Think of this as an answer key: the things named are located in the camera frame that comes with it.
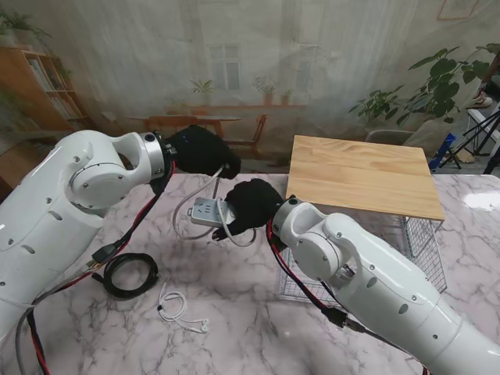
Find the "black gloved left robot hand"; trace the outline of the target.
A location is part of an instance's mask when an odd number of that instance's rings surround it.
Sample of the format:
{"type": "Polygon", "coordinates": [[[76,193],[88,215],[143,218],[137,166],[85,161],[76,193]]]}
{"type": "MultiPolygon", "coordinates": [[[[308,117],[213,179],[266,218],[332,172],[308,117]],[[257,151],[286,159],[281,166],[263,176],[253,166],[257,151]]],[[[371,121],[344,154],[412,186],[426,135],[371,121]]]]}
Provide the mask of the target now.
{"type": "Polygon", "coordinates": [[[241,160],[218,135],[191,125],[164,141],[174,149],[177,167],[185,173],[212,176],[220,168],[220,178],[233,179],[241,172],[241,160]]]}

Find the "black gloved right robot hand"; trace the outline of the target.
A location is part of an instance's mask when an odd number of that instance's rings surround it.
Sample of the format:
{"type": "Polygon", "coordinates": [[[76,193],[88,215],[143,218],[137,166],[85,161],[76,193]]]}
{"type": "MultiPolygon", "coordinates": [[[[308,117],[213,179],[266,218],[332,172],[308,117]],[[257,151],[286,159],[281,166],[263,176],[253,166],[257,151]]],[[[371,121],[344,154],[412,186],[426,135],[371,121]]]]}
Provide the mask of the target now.
{"type": "Polygon", "coordinates": [[[236,184],[224,201],[235,214],[234,221],[227,225],[230,234],[235,236],[266,225],[284,199],[267,181],[254,178],[236,184]]]}

